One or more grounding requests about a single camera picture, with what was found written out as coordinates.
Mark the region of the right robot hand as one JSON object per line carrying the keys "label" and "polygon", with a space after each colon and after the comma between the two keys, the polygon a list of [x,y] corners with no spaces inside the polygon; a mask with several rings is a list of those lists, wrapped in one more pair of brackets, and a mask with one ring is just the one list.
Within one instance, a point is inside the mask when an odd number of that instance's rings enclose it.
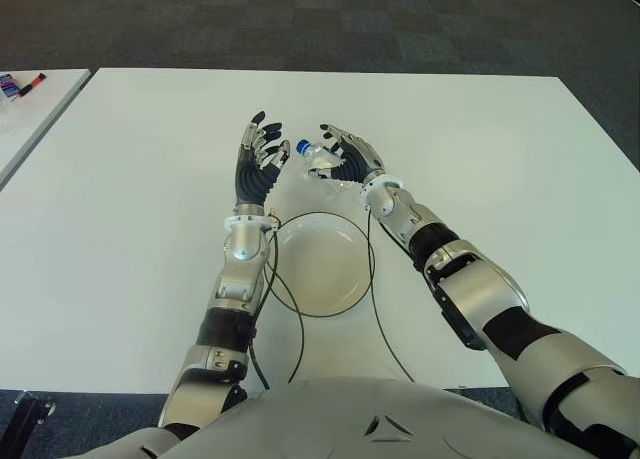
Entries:
{"label": "right robot hand", "polygon": [[385,173],[383,160],[369,142],[335,125],[321,124],[320,129],[324,139],[332,140],[327,152],[333,159],[326,157],[320,165],[309,164],[311,177],[364,184]]}

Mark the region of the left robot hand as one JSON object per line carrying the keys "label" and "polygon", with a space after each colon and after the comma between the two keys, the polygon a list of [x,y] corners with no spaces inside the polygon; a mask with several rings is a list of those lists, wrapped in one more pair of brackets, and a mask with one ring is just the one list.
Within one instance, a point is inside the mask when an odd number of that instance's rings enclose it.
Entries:
{"label": "left robot hand", "polygon": [[236,205],[263,207],[282,168],[291,157],[291,145],[282,138],[283,124],[264,125],[264,111],[258,112],[246,126],[235,169]]}

